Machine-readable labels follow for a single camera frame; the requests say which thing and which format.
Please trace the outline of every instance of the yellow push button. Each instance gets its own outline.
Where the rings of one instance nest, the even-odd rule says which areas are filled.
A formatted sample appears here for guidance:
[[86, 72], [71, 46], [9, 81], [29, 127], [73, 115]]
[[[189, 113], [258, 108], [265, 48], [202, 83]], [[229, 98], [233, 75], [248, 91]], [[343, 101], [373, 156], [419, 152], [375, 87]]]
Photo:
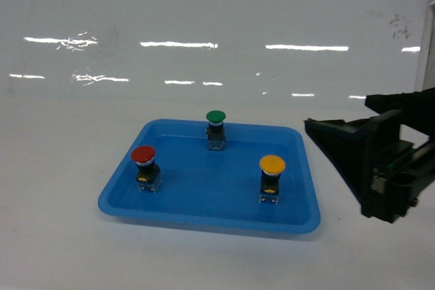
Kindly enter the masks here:
[[264, 156], [260, 160], [260, 168], [268, 175], [279, 175], [285, 169], [285, 162], [279, 156]]

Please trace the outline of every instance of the white table surface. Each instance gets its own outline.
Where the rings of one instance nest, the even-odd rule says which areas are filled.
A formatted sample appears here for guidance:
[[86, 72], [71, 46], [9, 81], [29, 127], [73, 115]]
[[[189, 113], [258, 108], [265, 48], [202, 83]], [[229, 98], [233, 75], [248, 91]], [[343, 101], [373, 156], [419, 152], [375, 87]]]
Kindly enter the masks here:
[[[303, 124], [412, 92], [418, 52], [402, 49], [420, 44], [425, 2], [0, 0], [0, 289], [434, 289], [435, 186], [394, 224], [367, 219]], [[152, 41], [212, 46], [140, 44]], [[348, 50], [266, 48], [278, 44]], [[193, 232], [99, 210], [144, 124], [212, 109], [302, 134], [314, 232]]]

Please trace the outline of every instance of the red push button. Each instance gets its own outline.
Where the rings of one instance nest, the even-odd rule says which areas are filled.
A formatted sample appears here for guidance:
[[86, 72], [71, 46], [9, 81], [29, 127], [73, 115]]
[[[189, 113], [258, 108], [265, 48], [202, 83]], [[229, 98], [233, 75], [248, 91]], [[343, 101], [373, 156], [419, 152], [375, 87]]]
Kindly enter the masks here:
[[149, 145], [139, 146], [131, 152], [131, 159], [137, 164], [151, 163], [156, 155], [156, 150]]

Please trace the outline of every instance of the green push button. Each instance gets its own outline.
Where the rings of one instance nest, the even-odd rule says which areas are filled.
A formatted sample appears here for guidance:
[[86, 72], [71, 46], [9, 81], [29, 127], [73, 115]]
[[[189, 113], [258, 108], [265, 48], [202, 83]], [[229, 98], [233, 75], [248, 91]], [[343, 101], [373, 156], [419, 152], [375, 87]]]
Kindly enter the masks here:
[[220, 110], [213, 110], [210, 111], [205, 117], [212, 124], [219, 124], [224, 121], [226, 114]]

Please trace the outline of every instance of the metal terminal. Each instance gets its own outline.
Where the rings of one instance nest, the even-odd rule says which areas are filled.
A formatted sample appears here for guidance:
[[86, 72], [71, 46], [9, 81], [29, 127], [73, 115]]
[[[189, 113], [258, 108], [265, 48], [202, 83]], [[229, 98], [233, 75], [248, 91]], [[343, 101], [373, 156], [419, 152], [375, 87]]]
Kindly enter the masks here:
[[387, 183], [386, 178], [383, 178], [382, 176], [379, 176], [379, 175], [374, 175], [373, 179], [372, 179], [371, 188], [373, 191], [383, 195], [385, 192], [385, 184], [386, 183]]
[[215, 127], [208, 126], [205, 130], [207, 134], [207, 144], [212, 151], [223, 151], [225, 150], [226, 137], [225, 137], [225, 127], [223, 125]]
[[260, 194], [260, 203], [266, 202], [266, 203], [273, 203], [278, 204], [279, 197], [278, 195], [274, 194]]

